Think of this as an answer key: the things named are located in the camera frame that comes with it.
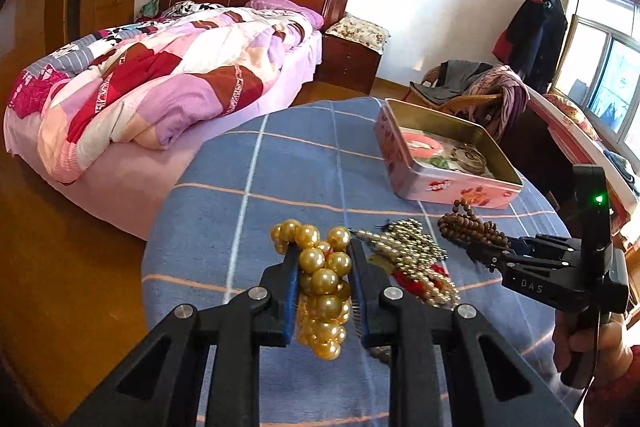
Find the gold pearl cluster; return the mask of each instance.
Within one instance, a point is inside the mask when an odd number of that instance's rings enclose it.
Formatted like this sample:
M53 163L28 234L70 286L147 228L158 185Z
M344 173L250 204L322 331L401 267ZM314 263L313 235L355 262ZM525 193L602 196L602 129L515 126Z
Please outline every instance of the gold pearl cluster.
M349 230L335 227L323 240L313 225L287 219L271 229L271 240L275 251L283 255L289 243L301 248L298 341L320 359L336 359L347 336L344 324L351 315L351 288L343 279L351 271L351 257L346 253Z
M455 306L460 301L453 281L437 265L447 258L447 252L431 235L422 233L422 224L417 219L388 223L383 233L357 230L354 235L391 261L396 268L396 280L427 304Z

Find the window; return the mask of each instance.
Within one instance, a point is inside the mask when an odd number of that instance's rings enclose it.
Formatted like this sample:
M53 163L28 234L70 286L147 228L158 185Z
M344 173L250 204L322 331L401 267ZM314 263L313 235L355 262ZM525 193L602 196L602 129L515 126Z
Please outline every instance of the window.
M582 4L581 11L578 6L578 11L584 14L596 6L591 1ZM636 26L640 32L640 19L636 19L638 8L632 8L620 3L593 13L611 26L574 15L552 89L577 103L605 142L638 172L640 42L630 35Z
M635 20L636 11L636 5L630 0L578 0L575 14L632 35L634 30L636 34L640 33L640 20Z

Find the gray cloth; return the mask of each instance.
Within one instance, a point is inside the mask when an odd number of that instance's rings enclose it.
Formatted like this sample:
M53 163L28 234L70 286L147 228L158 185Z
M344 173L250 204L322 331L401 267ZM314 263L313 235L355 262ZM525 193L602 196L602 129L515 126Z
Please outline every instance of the gray cloth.
M420 86L418 84L411 85L430 102L436 105L442 105L449 102L452 98L460 96L475 82L485 76L491 70L490 64L484 62L470 62L468 60L449 60L447 62L447 74L444 85L440 87Z

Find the human hand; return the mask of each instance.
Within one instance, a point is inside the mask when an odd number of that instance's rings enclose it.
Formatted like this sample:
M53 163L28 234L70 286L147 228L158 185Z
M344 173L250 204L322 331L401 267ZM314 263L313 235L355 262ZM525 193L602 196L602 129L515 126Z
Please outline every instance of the human hand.
M587 353L593 350L593 328L569 334L566 318L556 312L553 341L556 345L554 363L562 373L571 363L572 351ZM600 327L598 336L598 365L593 380L595 386L606 385L624 375L633 361L633 353L626 342L626 326L623 315L611 314L609 324Z

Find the jewelry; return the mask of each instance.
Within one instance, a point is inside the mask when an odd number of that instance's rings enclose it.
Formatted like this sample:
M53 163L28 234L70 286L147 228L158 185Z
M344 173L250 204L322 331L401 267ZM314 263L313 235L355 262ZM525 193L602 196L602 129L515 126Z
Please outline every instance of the jewelry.
M324 241L313 225L287 219L275 225L270 235L279 254L287 253L289 243L296 243L301 249L296 338L318 358L336 359L340 344L347 337L344 324L351 316L351 288L342 279L351 271L351 257L346 253L350 232L345 227L334 227Z
M386 257L394 266L396 281L412 295L431 306L454 307L460 295L446 270L438 265L447 252L436 245L433 238L422 233L417 219L388 223L383 233L352 230L375 253Z
M499 232L492 221L482 222L465 199L454 201L452 211L438 220L440 233L445 239L462 241L462 243L480 241L491 243L496 247L511 248L506 234Z
M471 174L484 174L486 159L477 150L466 145L453 147L450 158Z

